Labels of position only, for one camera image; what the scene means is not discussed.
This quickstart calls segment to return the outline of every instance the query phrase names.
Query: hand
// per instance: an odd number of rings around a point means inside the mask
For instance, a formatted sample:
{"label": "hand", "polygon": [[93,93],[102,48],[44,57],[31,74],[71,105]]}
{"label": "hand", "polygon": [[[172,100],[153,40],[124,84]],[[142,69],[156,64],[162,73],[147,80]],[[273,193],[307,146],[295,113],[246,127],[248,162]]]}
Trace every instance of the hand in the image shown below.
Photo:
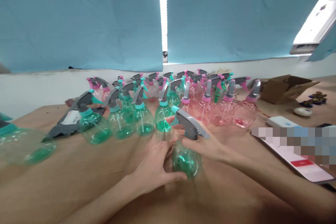
{"label": "hand", "polygon": [[170,147],[174,145],[161,141],[157,143],[139,164],[138,168],[129,176],[137,184],[140,194],[146,194],[165,184],[186,180],[183,172],[165,172],[163,165],[166,159],[171,157]]}
{"label": "hand", "polygon": [[[175,116],[171,116],[166,118],[167,123],[172,123]],[[182,145],[192,149],[193,151],[199,153],[203,157],[215,161],[219,161],[225,163],[227,165],[231,165],[238,158],[242,158],[242,155],[230,149],[229,147],[221,144],[217,138],[211,134],[209,129],[200,121],[197,121],[202,128],[208,133],[210,136],[209,139],[205,139],[201,136],[198,136],[197,140],[192,140],[187,138],[184,135],[184,126],[183,125],[175,125],[174,129],[178,130],[178,138],[181,141]]]}

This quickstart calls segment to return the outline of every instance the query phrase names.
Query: brown cardboard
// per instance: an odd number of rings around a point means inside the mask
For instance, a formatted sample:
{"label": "brown cardboard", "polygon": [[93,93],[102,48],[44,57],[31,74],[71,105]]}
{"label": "brown cardboard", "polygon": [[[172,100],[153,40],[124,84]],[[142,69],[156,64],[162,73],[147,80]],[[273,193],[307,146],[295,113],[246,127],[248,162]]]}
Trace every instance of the brown cardboard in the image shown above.
{"label": "brown cardboard", "polygon": [[281,104],[298,98],[307,88],[319,82],[297,76],[283,75],[271,78],[265,84],[261,98],[273,103]]}

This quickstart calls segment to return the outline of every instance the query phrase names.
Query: table surface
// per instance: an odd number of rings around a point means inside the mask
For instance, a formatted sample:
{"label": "table surface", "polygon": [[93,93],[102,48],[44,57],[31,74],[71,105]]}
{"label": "table surface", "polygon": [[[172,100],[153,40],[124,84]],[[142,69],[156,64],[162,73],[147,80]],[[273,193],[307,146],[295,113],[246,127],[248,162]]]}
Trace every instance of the table surface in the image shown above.
{"label": "table surface", "polygon": [[[259,109],[268,116],[282,115],[303,127],[336,124],[336,76],[317,78],[297,101],[273,105],[262,99]],[[325,105],[314,106],[313,115],[303,118],[292,113],[298,102],[321,91],[328,94]],[[155,108],[149,106],[153,115]],[[18,126],[44,132],[67,111],[66,105],[43,106],[15,121]],[[253,127],[266,127],[267,117],[259,113]],[[249,131],[237,128],[209,129],[218,139],[247,156],[292,172]],[[154,135],[136,135],[124,140],[93,146],[80,134],[57,140],[55,153],[40,164],[17,167],[0,161],[0,216],[2,223],[56,223],[95,199],[126,174],[135,170],[157,141],[170,139],[174,131],[155,130]],[[291,206],[239,171],[204,159],[203,169],[193,179],[162,186],[142,195],[109,223],[301,223],[309,222]]]}

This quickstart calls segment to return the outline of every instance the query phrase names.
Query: spray bottle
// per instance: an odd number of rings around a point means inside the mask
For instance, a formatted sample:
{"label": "spray bottle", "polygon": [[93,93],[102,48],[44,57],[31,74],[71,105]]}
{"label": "spray bottle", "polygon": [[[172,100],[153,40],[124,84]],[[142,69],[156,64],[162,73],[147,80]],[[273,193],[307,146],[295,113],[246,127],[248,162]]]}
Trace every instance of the spray bottle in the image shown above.
{"label": "spray bottle", "polygon": [[183,95],[181,103],[178,107],[180,109],[183,109],[189,115],[194,116],[193,106],[191,105],[190,98],[189,98],[189,87],[190,87],[190,81],[189,80],[187,81],[185,86],[186,87],[185,87],[185,90],[184,90],[184,95]]}
{"label": "spray bottle", "polygon": [[112,131],[112,135],[117,140],[122,140],[133,133],[133,121],[131,116],[125,111],[121,110],[116,100],[119,96],[119,87],[114,88],[108,95],[103,106],[107,105],[110,108],[110,115],[108,123]]}
{"label": "spray bottle", "polygon": [[166,117],[173,116],[171,107],[167,102],[167,93],[168,93],[168,83],[162,88],[159,97],[159,106],[155,111],[154,122],[158,131],[167,132],[170,131],[171,127],[166,122]]}
{"label": "spray bottle", "polygon": [[179,96],[176,94],[176,87],[182,83],[182,79],[176,79],[172,81],[170,85],[170,91],[167,94],[167,100],[170,107],[178,106],[180,104]]}
{"label": "spray bottle", "polygon": [[86,80],[89,82],[91,89],[94,90],[93,95],[98,100],[102,100],[102,90],[99,89],[100,85],[96,82],[94,78],[86,78]]}
{"label": "spray bottle", "polygon": [[110,88],[107,86],[108,82],[102,78],[99,78],[99,77],[96,77],[94,76],[93,77],[96,82],[98,82],[99,85],[102,85],[103,86],[103,93],[101,95],[101,101],[104,102],[106,100],[106,97],[109,95],[110,93]]}
{"label": "spray bottle", "polygon": [[184,90],[185,90],[185,86],[186,86],[186,77],[185,76],[182,76],[181,77],[181,84],[179,86],[176,87],[176,94],[178,96],[178,98],[181,100],[182,97],[183,97],[183,94],[184,94]]}
{"label": "spray bottle", "polygon": [[[240,85],[246,92],[248,92],[249,90],[247,89],[246,83],[247,80],[251,79],[250,76],[246,76],[246,77],[237,77],[234,78],[233,80],[236,81],[236,85]],[[234,100],[238,100],[238,94],[236,92],[236,90],[234,90]]]}
{"label": "spray bottle", "polygon": [[142,102],[144,87],[141,85],[133,95],[132,104],[135,104],[133,114],[133,128],[140,136],[149,135],[154,130],[154,118],[152,113],[145,107]]}
{"label": "spray bottle", "polygon": [[191,77],[191,87],[189,88],[190,103],[195,106],[199,102],[198,81],[202,80],[202,75],[194,75]]}
{"label": "spray bottle", "polygon": [[94,113],[84,103],[78,106],[78,110],[82,117],[79,121],[79,129],[87,143],[98,145],[112,136],[109,123],[104,117]]}
{"label": "spray bottle", "polygon": [[255,80],[253,88],[246,99],[239,102],[234,108],[233,122],[241,128],[250,127],[257,117],[258,107],[256,100],[260,91],[260,83],[260,80]]}
{"label": "spray bottle", "polygon": [[167,79],[170,79],[170,81],[173,81],[174,80],[173,73],[174,73],[173,71],[170,71],[168,73],[163,74],[162,76],[166,77]]}
{"label": "spray bottle", "polygon": [[158,90],[158,94],[157,94],[157,98],[160,98],[160,93],[162,91],[162,88],[165,86],[165,84],[167,83],[167,77],[160,77],[159,80],[159,90]]}
{"label": "spray bottle", "polygon": [[208,80],[206,85],[206,92],[204,93],[201,101],[197,105],[195,112],[197,116],[195,117],[198,121],[201,121],[205,125],[207,125],[211,118],[211,87],[212,82]]}
{"label": "spray bottle", "polygon": [[134,84],[131,82],[119,89],[119,99],[121,100],[121,109],[132,119],[135,112],[134,106],[131,104],[132,98],[129,94],[133,90]]}
{"label": "spray bottle", "polygon": [[228,126],[233,120],[233,93],[235,91],[235,80],[231,80],[229,90],[226,92],[223,100],[216,104],[213,110],[212,122],[219,127]]}
{"label": "spray bottle", "polygon": [[212,97],[213,97],[213,101],[215,103],[217,103],[220,95],[223,93],[223,86],[222,86],[222,83],[224,83],[224,89],[226,90],[226,86],[225,86],[225,79],[224,79],[224,76],[222,75],[218,75],[217,77],[215,78],[212,78],[211,79],[212,81],[212,85],[216,85],[215,89],[214,89],[214,92],[211,94]]}
{"label": "spray bottle", "polygon": [[148,99],[148,102],[150,103],[154,103],[157,101],[156,97],[158,95],[158,88],[154,85],[154,79],[158,80],[159,79],[159,76],[158,76],[159,72],[155,72],[155,73],[152,73],[150,75],[148,75],[148,79],[149,79],[149,82],[148,82],[148,91],[145,91],[145,94],[147,96],[147,99]]}
{"label": "spray bottle", "polygon": [[56,146],[53,138],[36,129],[19,128],[0,119],[0,152],[8,163],[40,163],[54,153]]}
{"label": "spray bottle", "polygon": [[[170,126],[182,124],[185,128],[184,135],[190,139],[196,140],[198,136],[209,139],[208,133],[201,125],[182,109],[173,106],[172,111],[175,113],[175,119]],[[190,179],[194,177],[202,166],[203,158],[193,150],[184,147],[179,140],[173,147],[172,155],[173,171],[184,172]]]}

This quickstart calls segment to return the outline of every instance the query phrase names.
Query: smartphone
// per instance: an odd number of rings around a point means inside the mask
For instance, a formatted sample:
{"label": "smartphone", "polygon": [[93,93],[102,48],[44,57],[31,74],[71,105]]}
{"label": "smartphone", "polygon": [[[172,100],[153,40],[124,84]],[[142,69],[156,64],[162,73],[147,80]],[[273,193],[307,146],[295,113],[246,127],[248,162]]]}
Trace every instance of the smartphone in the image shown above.
{"label": "smartphone", "polygon": [[312,161],[305,159],[299,155],[296,155],[290,151],[283,150],[279,146],[268,143],[262,138],[255,136],[265,144],[271,151],[273,151],[283,162],[285,162],[290,168],[292,168],[299,176],[313,182],[313,183],[325,183],[332,181],[335,178],[328,172],[323,170],[319,165]]}

